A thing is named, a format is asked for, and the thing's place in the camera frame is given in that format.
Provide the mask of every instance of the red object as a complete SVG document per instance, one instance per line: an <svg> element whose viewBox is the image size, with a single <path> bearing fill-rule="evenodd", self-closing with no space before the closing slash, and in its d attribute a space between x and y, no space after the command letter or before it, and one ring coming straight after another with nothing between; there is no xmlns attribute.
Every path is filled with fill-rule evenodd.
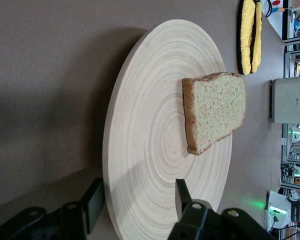
<svg viewBox="0 0 300 240"><path fill-rule="evenodd" d="M275 1L273 1L273 3L272 3L273 6L277 6L277 5L279 5L279 4L280 4L280 1L279 1L279 0L275 0Z"/></svg>

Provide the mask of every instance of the yellow oven mitt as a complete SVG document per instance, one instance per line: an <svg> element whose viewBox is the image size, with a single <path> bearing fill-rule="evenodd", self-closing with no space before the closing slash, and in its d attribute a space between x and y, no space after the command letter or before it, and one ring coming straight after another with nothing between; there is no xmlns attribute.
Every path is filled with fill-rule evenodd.
<svg viewBox="0 0 300 240"><path fill-rule="evenodd" d="M261 62L262 5L240 0L237 16L237 64L243 75L257 72Z"/></svg>

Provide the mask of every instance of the wood grain ring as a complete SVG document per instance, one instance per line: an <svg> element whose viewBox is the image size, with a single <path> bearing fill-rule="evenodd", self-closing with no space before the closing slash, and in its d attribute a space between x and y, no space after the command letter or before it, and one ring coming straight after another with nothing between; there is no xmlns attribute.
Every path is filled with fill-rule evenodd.
<svg viewBox="0 0 300 240"><path fill-rule="evenodd" d="M225 72L209 35L169 20L134 46L115 83L103 137L103 177L113 226L125 240L167 239L178 220L175 180L217 209L229 170L232 135L204 154L187 152L183 78Z"/></svg>

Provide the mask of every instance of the slice of bread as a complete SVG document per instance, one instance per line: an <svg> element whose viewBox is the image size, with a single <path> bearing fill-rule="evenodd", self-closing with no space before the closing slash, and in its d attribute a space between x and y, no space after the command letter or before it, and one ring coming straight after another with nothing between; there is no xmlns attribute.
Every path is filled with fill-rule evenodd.
<svg viewBox="0 0 300 240"><path fill-rule="evenodd" d="M219 72L184 78L182 86L187 151L197 156L241 126L246 85L240 74Z"/></svg>

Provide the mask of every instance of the wooden plate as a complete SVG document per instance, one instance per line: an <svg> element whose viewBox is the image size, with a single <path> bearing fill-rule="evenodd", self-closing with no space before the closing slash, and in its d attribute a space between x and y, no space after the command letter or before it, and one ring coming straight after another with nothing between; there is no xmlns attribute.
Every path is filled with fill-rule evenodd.
<svg viewBox="0 0 300 240"><path fill-rule="evenodd" d="M217 209L227 179L232 135L200 156L187 152L183 78L225 72L209 35L186 20L146 33L115 83L103 137L106 202L125 240L167 239L178 220L175 180Z"/></svg>

